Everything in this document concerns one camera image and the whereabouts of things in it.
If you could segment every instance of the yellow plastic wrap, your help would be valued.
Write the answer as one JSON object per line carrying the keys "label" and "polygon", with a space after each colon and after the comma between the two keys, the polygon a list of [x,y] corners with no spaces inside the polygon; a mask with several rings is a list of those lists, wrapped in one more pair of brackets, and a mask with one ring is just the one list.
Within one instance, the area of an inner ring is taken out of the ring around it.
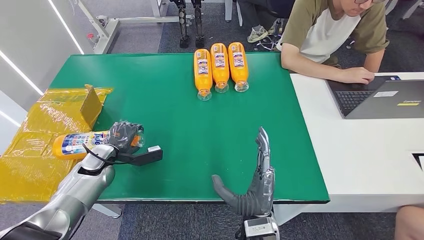
{"label": "yellow plastic wrap", "polygon": [[47,90],[0,157],[0,202],[47,202],[78,161],[54,157],[54,140],[91,131],[111,92],[91,86]]}

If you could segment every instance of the trousers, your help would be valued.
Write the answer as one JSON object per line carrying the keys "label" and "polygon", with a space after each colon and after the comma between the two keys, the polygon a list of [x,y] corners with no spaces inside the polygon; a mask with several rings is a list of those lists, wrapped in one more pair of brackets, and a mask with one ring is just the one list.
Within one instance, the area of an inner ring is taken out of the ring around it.
{"label": "trousers", "polygon": [[276,17],[269,14],[267,10],[266,0],[237,0],[240,6],[240,14],[243,23],[249,28],[262,25],[265,29],[269,29]]}

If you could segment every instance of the laptop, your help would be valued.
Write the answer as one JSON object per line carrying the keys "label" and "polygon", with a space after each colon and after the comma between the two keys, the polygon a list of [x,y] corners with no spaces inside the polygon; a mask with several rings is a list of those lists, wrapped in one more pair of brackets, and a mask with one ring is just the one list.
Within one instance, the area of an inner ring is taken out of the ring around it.
{"label": "laptop", "polygon": [[327,83],[345,119],[424,118],[424,80],[376,76],[368,85]]}

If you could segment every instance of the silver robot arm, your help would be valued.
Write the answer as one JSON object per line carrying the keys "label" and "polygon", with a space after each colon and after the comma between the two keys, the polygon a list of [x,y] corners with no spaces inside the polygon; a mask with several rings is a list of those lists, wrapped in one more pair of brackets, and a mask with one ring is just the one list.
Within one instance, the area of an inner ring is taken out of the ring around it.
{"label": "silver robot arm", "polygon": [[[112,145],[96,145],[92,152],[107,160],[116,157]],[[0,231],[1,240],[67,240],[100,194],[115,177],[112,165],[92,154],[77,163],[59,184],[50,201],[32,216]]]}
{"label": "silver robot arm", "polygon": [[0,240],[69,240],[85,215],[115,178],[114,164],[141,166],[162,159],[159,146],[132,155],[139,149],[132,141],[144,129],[140,124],[116,122],[109,130],[108,144],[96,145],[60,182],[41,210],[0,231]]}
{"label": "silver robot arm", "polygon": [[215,192],[243,216],[243,224],[236,232],[240,240],[279,240],[280,233],[273,213],[275,170],[271,166],[270,140],[260,127],[256,137],[257,162],[247,193],[238,195],[224,186],[220,176],[212,175]]}

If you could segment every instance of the led light strip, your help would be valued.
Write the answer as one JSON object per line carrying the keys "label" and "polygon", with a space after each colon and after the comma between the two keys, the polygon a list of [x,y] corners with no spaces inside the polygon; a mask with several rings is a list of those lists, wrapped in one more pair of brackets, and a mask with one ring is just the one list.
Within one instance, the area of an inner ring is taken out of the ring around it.
{"label": "led light strip", "polygon": [[78,48],[79,52],[81,54],[84,54],[83,49],[81,48],[81,46],[78,44],[77,39],[75,39],[74,35],[72,34],[71,30],[69,29],[68,25],[65,23],[65,20],[63,19],[63,17],[61,16],[61,14],[59,13],[58,9],[56,8],[56,6],[53,4],[52,0],[48,0],[48,2],[50,3],[51,7],[53,8],[54,12],[56,13],[56,15],[59,17],[60,22],[62,22],[63,26],[65,27],[67,33],[69,34],[70,38],[72,39],[72,41],[75,43],[76,47]]}
{"label": "led light strip", "polygon": [[7,64],[9,64],[33,89],[41,96],[44,94],[28,77],[25,75],[1,50],[0,57],[2,57]]}
{"label": "led light strip", "polygon": [[10,116],[8,116],[6,113],[4,113],[4,112],[2,112],[2,111],[0,111],[0,116],[3,116],[4,118],[6,118],[7,120],[9,120],[11,123],[13,123],[14,125],[16,125],[18,128],[19,127],[21,127],[21,125],[17,122],[17,121],[15,121],[15,120],[13,120]]}

